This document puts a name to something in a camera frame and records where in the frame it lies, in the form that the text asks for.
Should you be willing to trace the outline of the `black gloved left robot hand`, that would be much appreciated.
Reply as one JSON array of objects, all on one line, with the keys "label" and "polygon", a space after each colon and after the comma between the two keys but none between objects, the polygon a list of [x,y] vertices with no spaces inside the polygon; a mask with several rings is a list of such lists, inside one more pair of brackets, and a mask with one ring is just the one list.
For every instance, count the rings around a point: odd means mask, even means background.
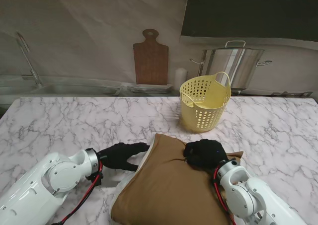
[{"label": "black gloved left robot hand", "polygon": [[146,143],[117,143],[97,153],[102,164],[110,169],[121,169],[136,172],[138,166],[128,162],[128,159],[150,148]]}]

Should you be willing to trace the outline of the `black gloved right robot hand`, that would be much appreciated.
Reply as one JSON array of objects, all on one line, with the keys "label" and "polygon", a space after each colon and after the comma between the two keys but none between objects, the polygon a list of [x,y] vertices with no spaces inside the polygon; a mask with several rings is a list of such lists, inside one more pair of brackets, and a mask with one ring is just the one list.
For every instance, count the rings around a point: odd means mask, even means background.
[{"label": "black gloved right robot hand", "polygon": [[212,174],[220,163],[229,161],[222,144],[209,139],[187,143],[183,156],[191,167],[209,174]]}]

